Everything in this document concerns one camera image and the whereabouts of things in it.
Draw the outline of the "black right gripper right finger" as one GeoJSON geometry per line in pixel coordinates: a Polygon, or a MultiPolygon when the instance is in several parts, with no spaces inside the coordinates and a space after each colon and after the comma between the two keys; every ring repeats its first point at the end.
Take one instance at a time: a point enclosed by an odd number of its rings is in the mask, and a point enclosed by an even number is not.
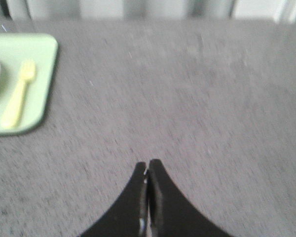
{"type": "Polygon", "coordinates": [[[159,159],[149,162],[149,204],[154,237],[229,237],[183,195],[159,159]]]}

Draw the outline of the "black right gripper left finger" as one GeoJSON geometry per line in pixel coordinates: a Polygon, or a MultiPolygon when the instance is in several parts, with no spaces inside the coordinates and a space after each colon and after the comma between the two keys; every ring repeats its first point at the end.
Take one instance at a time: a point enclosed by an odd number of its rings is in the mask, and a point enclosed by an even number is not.
{"type": "Polygon", "coordinates": [[[118,198],[81,237],[145,237],[148,222],[148,171],[138,162],[118,198]]]}

